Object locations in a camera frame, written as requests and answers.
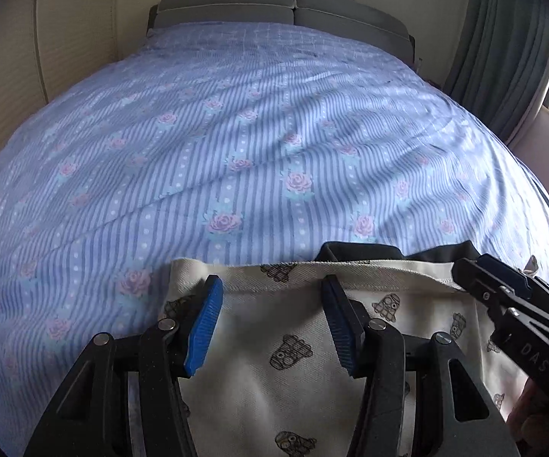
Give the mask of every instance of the blue gripper pad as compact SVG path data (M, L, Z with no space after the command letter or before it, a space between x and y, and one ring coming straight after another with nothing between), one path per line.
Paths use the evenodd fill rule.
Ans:
M336 347L336 354L338 354L340 365L348 371L349 375L352 375L357 367L357 359L355 356L357 346L353 330L346 321L337 299L333 287L326 278L321 282L321 304L323 306L323 312L327 319L329 331L332 334L332 340Z
M478 257L476 264L507 284L510 289L514 290L516 296L525 300L532 298L533 290L530 286L528 276L524 273L515 270L490 254L483 254Z
M188 376L193 376L204 363L224 299L223 283L217 275L208 276L204 286L207 292L203 308L188 335L188 353L184 362Z

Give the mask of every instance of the curtain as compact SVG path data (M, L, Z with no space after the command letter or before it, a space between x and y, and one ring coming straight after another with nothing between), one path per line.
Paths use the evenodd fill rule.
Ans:
M549 4L469 0L443 91L509 143L549 84Z

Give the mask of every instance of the bed sheet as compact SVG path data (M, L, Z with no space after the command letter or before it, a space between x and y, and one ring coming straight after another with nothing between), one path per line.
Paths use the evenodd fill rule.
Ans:
M466 239L549 281L541 184L400 60L282 24L160 30L0 153L0 445L22 453L92 335L155 321L173 258Z

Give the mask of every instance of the metal pin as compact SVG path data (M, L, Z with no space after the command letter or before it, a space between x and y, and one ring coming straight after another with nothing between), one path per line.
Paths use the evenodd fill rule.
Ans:
M170 319L170 318L161 319L158 322L158 329L161 329L162 331L168 331L170 329L175 328L176 324L177 323L175 322L174 319Z
M443 332L443 331L438 331L436 334L435 334L435 341L438 343L438 344L442 344L442 345L448 345L452 342L452 339L450 338L450 335Z
M368 328L373 329L374 331L382 331L386 328L386 322L379 318L374 318L368 322Z
M97 333L94 337L93 337L93 343L95 345L105 345L109 342L109 335L107 333Z

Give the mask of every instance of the headboard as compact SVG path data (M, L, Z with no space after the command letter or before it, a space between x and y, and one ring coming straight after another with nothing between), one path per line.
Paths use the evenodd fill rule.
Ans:
M161 0L148 28L182 22L278 22L362 41L414 64L414 40L395 17L353 0Z

